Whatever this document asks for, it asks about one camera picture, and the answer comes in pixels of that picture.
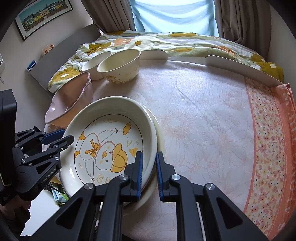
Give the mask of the person's left hand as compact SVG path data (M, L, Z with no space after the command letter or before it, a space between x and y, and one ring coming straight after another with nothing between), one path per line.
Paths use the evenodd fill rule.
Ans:
M24 201L15 196L6 205L1 205L1 215L4 221L16 237L20 237L26 222L30 219L31 201Z

